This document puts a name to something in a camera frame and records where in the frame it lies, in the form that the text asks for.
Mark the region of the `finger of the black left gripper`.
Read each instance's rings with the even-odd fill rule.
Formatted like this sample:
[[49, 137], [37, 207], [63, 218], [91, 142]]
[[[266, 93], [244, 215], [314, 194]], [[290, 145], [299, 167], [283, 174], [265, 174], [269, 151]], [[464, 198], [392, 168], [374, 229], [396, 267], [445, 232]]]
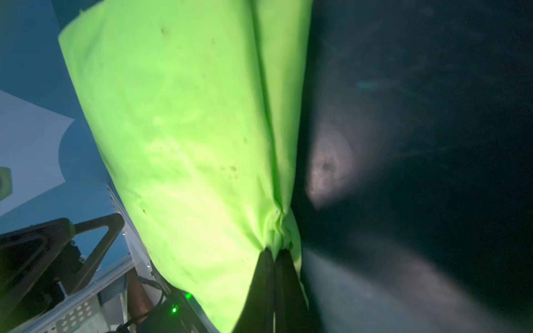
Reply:
[[114, 213], [2, 234], [1, 320], [28, 321], [88, 286], [123, 227]]

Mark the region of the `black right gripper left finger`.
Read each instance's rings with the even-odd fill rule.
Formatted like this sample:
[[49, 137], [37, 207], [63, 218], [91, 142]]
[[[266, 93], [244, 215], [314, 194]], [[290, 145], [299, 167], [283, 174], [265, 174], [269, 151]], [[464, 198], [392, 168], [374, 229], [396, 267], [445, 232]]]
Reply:
[[275, 286], [273, 255], [266, 248], [258, 257], [248, 296], [233, 332], [273, 333]]

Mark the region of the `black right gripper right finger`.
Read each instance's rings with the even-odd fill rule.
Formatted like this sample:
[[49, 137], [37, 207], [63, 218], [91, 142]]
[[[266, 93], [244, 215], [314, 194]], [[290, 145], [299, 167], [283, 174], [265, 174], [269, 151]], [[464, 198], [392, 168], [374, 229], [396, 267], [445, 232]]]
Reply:
[[316, 332], [315, 320], [308, 309], [288, 250], [281, 250], [276, 258], [275, 282], [276, 332]]

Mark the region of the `lime green raincoat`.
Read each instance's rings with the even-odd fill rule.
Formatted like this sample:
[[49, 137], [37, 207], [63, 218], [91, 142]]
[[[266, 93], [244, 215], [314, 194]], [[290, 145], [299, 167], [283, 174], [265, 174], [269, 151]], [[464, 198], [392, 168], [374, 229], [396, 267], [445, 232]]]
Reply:
[[220, 332], [266, 248], [274, 265], [288, 250], [300, 280], [291, 200], [311, 16], [311, 1], [98, 1], [59, 36], [151, 261]]

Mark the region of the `left circuit board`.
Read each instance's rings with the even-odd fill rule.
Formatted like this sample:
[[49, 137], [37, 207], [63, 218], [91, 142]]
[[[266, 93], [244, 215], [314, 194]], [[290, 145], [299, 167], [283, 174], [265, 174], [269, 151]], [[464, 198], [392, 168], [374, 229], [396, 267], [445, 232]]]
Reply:
[[136, 333], [208, 332], [184, 294], [171, 294], [166, 301], [147, 316]]

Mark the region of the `aluminium rail at front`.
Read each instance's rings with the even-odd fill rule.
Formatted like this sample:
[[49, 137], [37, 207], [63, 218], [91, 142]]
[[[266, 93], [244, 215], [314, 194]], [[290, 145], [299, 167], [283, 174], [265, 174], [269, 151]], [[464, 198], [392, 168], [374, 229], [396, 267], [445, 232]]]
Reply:
[[[118, 240], [110, 247], [104, 258], [104, 267], [98, 268], [96, 276], [89, 285], [73, 296], [66, 296], [51, 311], [40, 315], [37, 319], [21, 324], [11, 332], [100, 332], [100, 327], [106, 324], [116, 328], [119, 322], [125, 322], [126, 301], [133, 300], [133, 291], [126, 291], [126, 271], [135, 269], [138, 276], [157, 281], [163, 287], [163, 279], [156, 271], [151, 258], [142, 243], [140, 236], [126, 212], [119, 195], [112, 183], [108, 183], [108, 194], [104, 195], [103, 186], [91, 190], [87, 197], [90, 200], [83, 205], [74, 205], [70, 200], [66, 208], [72, 208], [75, 222], [82, 221], [82, 217], [99, 217], [96, 213], [119, 213], [125, 221], [125, 226], [118, 236]], [[19, 230], [34, 226], [60, 216], [59, 200], [51, 201], [52, 213], [37, 213], [37, 206], [25, 203], [1, 216], [1, 233]], [[191, 294], [180, 292], [188, 299], [192, 309], [199, 317], [208, 332], [219, 332], [201, 309], [198, 302]]]

